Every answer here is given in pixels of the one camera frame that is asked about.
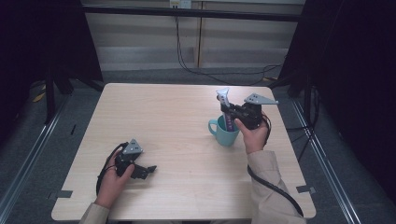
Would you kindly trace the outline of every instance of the white wall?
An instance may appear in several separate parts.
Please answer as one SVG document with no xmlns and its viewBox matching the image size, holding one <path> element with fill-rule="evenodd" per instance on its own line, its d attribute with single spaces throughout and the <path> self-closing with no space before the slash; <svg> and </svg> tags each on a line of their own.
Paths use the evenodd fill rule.
<svg viewBox="0 0 396 224">
<path fill-rule="evenodd" d="M 300 14 L 304 5 L 299 0 L 249 1 L 193 1 L 192 8 Z M 169 7 L 169 1 L 163 0 L 82 2 L 111 6 Z M 179 67 L 175 18 L 91 13 L 86 16 L 103 70 Z M 201 67 L 281 63 L 296 27 L 295 22 L 281 21 L 178 20 L 183 59 L 188 67 L 198 66 L 198 58 Z M 202 27 L 201 42 L 199 27 Z"/>
</svg>

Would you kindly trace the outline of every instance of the beige sleeve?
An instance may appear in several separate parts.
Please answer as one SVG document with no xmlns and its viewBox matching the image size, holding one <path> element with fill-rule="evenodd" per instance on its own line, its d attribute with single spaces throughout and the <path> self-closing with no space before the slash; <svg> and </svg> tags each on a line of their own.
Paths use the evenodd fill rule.
<svg viewBox="0 0 396 224">
<path fill-rule="evenodd" d="M 288 192 L 281 179 L 275 152 L 263 150 L 253 152 L 247 155 L 247 160 L 254 174 Z M 306 223 L 289 200 L 254 179 L 252 179 L 251 197 L 253 201 L 252 224 Z"/>
<path fill-rule="evenodd" d="M 106 224 L 109 210 L 95 203 L 91 203 L 79 224 Z"/>
</svg>

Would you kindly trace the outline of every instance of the teal mug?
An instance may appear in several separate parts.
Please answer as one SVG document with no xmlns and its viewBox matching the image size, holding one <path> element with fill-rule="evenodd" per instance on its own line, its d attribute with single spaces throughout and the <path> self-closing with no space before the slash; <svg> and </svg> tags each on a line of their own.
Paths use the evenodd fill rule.
<svg viewBox="0 0 396 224">
<path fill-rule="evenodd" d="M 216 130 L 212 129 L 212 125 L 216 125 Z M 211 119 L 207 124 L 209 131 L 216 137 L 218 143 L 224 147 L 230 147 L 239 134 L 239 129 L 233 123 L 233 132 L 227 132 L 225 129 L 225 120 L 221 115 L 218 119 Z"/>
</svg>

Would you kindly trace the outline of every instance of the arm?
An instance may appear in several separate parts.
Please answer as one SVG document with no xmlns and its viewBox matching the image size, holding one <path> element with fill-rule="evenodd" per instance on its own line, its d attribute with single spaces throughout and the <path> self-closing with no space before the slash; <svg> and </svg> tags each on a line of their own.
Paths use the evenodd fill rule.
<svg viewBox="0 0 396 224">
<path fill-rule="evenodd" d="M 249 130 L 239 120 L 236 126 L 244 135 L 247 160 L 252 171 L 260 178 L 285 190 L 273 151 L 264 151 L 265 137 L 268 128 L 264 122 L 259 128 Z M 282 195 L 252 180 L 251 197 L 253 201 L 252 223 L 305 223 L 305 219 L 298 215 L 294 206 Z"/>
<path fill-rule="evenodd" d="M 113 203 L 120 196 L 134 171 L 134 165 L 128 166 L 122 176 L 117 176 L 115 158 L 118 153 L 114 153 L 107 165 L 106 173 L 102 179 L 98 196 L 94 203 L 88 207 L 80 224 L 105 224 L 108 213 Z"/>
</svg>

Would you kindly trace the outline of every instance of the human hand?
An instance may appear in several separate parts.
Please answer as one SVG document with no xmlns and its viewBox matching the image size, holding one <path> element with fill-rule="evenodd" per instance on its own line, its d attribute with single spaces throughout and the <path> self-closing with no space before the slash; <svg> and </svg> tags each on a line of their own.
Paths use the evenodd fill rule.
<svg viewBox="0 0 396 224">
<path fill-rule="evenodd" d="M 247 154 L 263 150 L 265 139 L 268 134 L 268 127 L 263 121 L 257 129 L 249 130 L 240 119 L 235 119 L 235 124 L 244 135 L 244 142 Z"/>
<path fill-rule="evenodd" d="M 126 168 L 122 176 L 118 176 L 115 167 L 115 159 L 120 153 L 114 153 L 113 157 L 108 161 L 105 175 L 102 179 L 102 184 L 99 189 L 98 196 L 94 203 L 101 205 L 105 208 L 110 209 L 113 203 L 120 196 L 121 192 L 125 188 L 126 182 L 131 178 L 131 174 L 134 171 L 134 165 L 131 164 Z"/>
</svg>

